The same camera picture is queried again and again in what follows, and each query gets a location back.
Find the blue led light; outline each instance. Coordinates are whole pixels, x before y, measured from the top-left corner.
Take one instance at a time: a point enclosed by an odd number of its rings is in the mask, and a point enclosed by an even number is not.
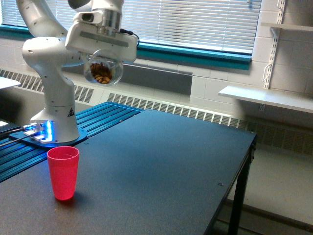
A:
[[[52,134],[52,124],[50,121],[47,121],[46,123],[46,133],[47,133],[47,138],[46,141],[52,141],[53,140],[53,134]]]

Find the white table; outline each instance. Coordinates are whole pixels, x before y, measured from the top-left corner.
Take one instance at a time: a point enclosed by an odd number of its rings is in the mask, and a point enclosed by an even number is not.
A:
[[[0,89],[14,87],[14,86],[18,86],[18,85],[20,85],[20,83],[18,81],[4,78],[4,77],[0,77]]]

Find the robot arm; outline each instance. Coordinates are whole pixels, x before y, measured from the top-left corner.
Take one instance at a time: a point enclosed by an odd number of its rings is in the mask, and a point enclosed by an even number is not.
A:
[[[67,30],[55,19],[44,0],[17,0],[17,6],[34,37],[62,37]]]
[[[110,59],[135,61],[137,37],[120,33],[124,0],[68,0],[68,2],[79,13],[76,14],[74,24],[68,31],[67,49],[91,55],[99,49],[106,55],[112,55],[113,51],[116,58]]]
[[[34,138],[45,144],[79,138],[74,84],[64,77],[62,67],[83,64],[82,55],[99,51],[113,64],[133,62],[136,58],[137,38],[120,33],[124,0],[68,0],[68,3],[79,12],[69,32],[58,23],[45,0],[17,0],[19,11],[35,36],[25,42],[23,57],[40,75],[45,90],[45,108],[31,119],[40,124],[40,129],[26,134],[41,131],[42,135]]]

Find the window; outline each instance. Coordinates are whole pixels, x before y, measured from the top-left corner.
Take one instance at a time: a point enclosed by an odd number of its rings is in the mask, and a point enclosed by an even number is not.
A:
[[[47,0],[69,28],[67,0]],[[15,0],[1,0],[3,24],[25,26]],[[125,0],[122,27],[142,42],[252,54],[261,0]]]

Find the warning label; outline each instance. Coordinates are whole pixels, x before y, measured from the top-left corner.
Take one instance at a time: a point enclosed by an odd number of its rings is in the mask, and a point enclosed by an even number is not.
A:
[[[73,110],[73,108],[71,108],[67,117],[71,117],[74,115],[75,115],[74,110]]]

